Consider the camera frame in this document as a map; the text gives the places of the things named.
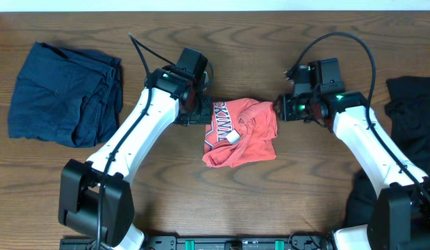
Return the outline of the red orange t-shirt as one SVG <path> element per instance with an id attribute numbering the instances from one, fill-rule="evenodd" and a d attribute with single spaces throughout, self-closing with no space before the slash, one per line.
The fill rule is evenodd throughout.
<path id="1" fill-rule="evenodd" d="M 213 104 L 212 122 L 206 125 L 204 155 L 208 167 L 237 167 L 274 160 L 276 113 L 270 101 L 243 98 Z"/>

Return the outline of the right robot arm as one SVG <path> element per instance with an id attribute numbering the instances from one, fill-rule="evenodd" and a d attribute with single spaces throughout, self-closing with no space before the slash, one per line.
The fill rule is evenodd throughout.
<path id="1" fill-rule="evenodd" d="M 368 224 L 314 240 L 315 249 L 430 249 L 430 178 L 392 141 L 369 101 L 348 92 L 337 59 L 285 72 L 293 91 L 280 98 L 285 122 L 316 122 L 349 148 L 377 196 Z"/>

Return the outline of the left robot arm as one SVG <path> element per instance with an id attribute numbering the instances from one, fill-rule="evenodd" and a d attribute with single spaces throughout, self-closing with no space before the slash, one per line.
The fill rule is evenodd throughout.
<path id="1" fill-rule="evenodd" d="M 176 64 L 149 73 L 141 96 L 115 134 L 85 162 L 71 159 L 60 178 L 58 221 L 81 234 L 61 249 L 141 249 L 133 223 L 131 186 L 145 156 L 170 124 L 209 124 L 212 98 L 204 90 L 213 68 L 185 48 Z"/>

